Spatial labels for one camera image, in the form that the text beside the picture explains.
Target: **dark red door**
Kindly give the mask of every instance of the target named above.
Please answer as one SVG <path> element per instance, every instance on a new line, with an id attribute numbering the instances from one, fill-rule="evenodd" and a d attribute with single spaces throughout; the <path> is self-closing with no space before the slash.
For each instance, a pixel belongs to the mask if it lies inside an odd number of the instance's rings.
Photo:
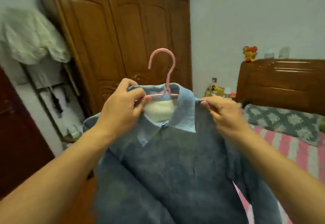
<path id="1" fill-rule="evenodd" d="M 54 158 L 0 68 L 0 199 Z"/>

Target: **wooden headboard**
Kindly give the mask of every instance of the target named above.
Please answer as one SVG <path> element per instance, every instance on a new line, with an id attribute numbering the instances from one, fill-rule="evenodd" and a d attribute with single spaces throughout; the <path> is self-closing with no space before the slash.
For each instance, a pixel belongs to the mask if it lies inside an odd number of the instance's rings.
<path id="1" fill-rule="evenodd" d="M 236 101 L 325 115 L 325 60 L 242 62 Z"/>

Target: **shirt sleeve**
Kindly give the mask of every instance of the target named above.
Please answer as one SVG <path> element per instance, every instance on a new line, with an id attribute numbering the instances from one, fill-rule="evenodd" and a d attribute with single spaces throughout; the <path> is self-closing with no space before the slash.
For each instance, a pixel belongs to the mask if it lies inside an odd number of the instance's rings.
<path id="1" fill-rule="evenodd" d="M 225 147 L 229 159 L 227 176 L 252 205 L 255 224 L 282 223 L 278 201 L 265 181 L 229 142 L 225 141 Z"/>
<path id="2" fill-rule="evenodd" d="M 174 224 L 167 209 L 107 150 L 95 170 L 96 223 Z"/>

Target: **hanger hook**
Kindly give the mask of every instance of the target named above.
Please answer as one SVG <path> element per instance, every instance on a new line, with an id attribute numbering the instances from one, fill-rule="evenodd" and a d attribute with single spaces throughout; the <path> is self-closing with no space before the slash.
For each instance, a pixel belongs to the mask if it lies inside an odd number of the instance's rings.
<path id="1" fill-rule="evenodd" d="M 170 80 L 170 75 L 172 74 L 172 72 L 173 72 L 173 70 L 174 70 L 174 67 L 175 67 L 175 65 L 176 65 L 176 59 L 175 59 L 174 54 L 173 54 L 170 50 L 165 49 L 165 48 L 157 49 L 157 50 L 155 50 L 155 51 L 151 54 L 151 56 L 150 56 L 148 69 L 151 68 L 152 59 L 153 59 L 153 57 L 155 56 L 155 54 L 157 54 L 158 52 L 167 52 L 168 54 L 170 54 L 170 56 L 171 56 L 172 59 L 173 59 L 173 65 L 172 65 L 172 67 L 170 68 L 170 70 L 169 70 L 169 72 L 168 72 L 168 74 L 167 74 L 167 79 L 166 79 L 166 89 L 165 89 L 165 91 L 164 91 L 164 93 L 165 93 L 166 91 L 168 91 L 169 93 L 171 93 L 171 92 L 170 92 L 170 88 L 169 88 L 169 80 Z"/>

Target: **person's left hand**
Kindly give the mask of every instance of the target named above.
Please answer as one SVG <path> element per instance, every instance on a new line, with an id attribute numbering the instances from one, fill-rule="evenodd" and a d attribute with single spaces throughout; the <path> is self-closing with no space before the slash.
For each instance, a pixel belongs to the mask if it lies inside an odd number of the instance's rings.
<path id="1" fill-rule="evenodd" d="M 114 141 L 135 126 L 143 107 L 150 102 L 151 97 L 146 96 L 142 88 L 127 92 L 127 89 L 133 85 L 137 83 L 127 78 L 120 82 L 116 91 L 105 102 L 91 130 L 105 134 L 111 141 Z"/>

